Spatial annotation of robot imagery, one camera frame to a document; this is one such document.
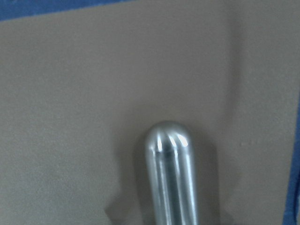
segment gray panel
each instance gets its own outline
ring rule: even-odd
[[[282,221],[300,3],[140,0],[0,23],[0,224],[153,225],[145,131],[177,120],[203,225]]]

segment shiny metal tube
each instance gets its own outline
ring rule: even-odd
[[[146,138],[146,161],[157,225],[198,225],[194,150],[188,131],[164,121]]]

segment chrome cylinder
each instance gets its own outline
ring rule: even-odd
[[[194,150],[188,131],[164,121],[146,138],[146,161],[157,225],[198,225]]]

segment beige wall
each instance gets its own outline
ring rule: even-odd
[[[166,119],[193,134],[202,225],[281,224],[299,8],[137,0],[1,22],[0,224],[153,225],[143,135]]]

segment blue edge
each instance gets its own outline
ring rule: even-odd
[[[0,0],[0,21],[126,0]]]
[[[127,0],[0,0],[0,21]],[[283,225],[297,225],[300,194],[300,103]]]
[[[290,182],[287,190],[283,225],[297,225],[297,216],[299,212],[299,194],[300,194],[300,102],[298,105],[298,118],[297,118],[297,125],[296,125],[294,153],[292,156]]]

